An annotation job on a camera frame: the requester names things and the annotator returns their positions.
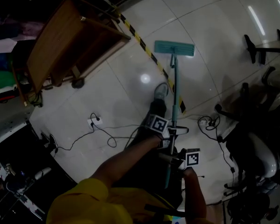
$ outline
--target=caution tape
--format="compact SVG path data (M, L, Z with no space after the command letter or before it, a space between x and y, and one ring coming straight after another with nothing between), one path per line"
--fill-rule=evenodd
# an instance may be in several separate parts
M167 82L170 86L171 91L174 93L174 83L172 82L172 80L169 78L167 72L165 71L165 69L162 67L162 65L160 64L160 62L157 60L157 58L153 55L153 53L150 51L150 49L147 47L147 45L144 43L144 41L142 40L142 38L139 36L139 34L135 31L135 29L131 26L131 24L126 20L126 18L124 17L123 14L119 13L119 17L122 20L122 22L125 24L125 26L130 30L130 32L132 33L132 35L136 38L136 40L139 42L140 46L142 47L142 49L146 52L146 54L148 54L148 56L154 61L154 63L157 65L157 67L159 68L160 72L162 72L165 76L165 78L167 79ZM181 112L184 114L186 112L186 106L182 100L182 97L179 96L178 98L178 103L179 103L179 107L181 109Z

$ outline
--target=hand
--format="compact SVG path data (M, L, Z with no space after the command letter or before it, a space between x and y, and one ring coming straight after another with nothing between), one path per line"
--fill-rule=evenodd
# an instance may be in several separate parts
M192 167L184 170L183 175L184 177L197 177L197 174Z

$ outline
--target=black chair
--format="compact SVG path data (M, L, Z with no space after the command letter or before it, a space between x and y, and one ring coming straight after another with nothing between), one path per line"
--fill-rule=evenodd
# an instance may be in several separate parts
M267 98L262 104L255 104L250 99L249 85L243 83L240 91L240 111L238 114L225 112L220 105L216 105L215 109L232 120L238 121L236 127L225 137L218 137L218 141L225 143L230 158L238 166L238 185L230 187L225 184L227 189L232 190L231 193L224 193L230 196L241 192L244 188L248 188L251 192L256 190L256 176L264 174L264 165L256 156L253 142L248 134L253 133L260 137L263 142L271 149L276 157L280 154L280 106L275 110L269 111L272 106L277 92L270 87L266 88ZM280 171L277 172L274 182L280 183Z

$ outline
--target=sneaker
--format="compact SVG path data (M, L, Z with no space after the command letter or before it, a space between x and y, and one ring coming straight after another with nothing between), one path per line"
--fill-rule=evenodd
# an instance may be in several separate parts
M48 149L52 152L54 149L57 148L57 142L52 134L50 134L49 138L50 138L50 143L48 145Z
M49 143L49 139L47 138L47 136L44 133L41 133L41 141L43 145L46 145L47 143Z
M166 82L159 84L154 90L154 99L162 99L168 95L169 88Z

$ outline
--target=flat mop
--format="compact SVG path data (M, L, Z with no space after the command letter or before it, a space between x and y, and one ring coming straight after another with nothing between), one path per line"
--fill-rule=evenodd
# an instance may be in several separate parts
M195 46L193 44L186 44L180 42L167 42L167 41L155 41L154 42L154 51L158 53L169 53L171 54L170 67L174 69L175 72L175 84L174 84L174 103L172 108L172 128L176 131L177 129L177 116L178 116L178 107L179 107L179 70L178 70L178 59L177 56L194 56ZM169 155L173 154L176 133L170 136L169 144ZM165 188L168 187L169 179L171 173L171 166L168 164L167 176Z

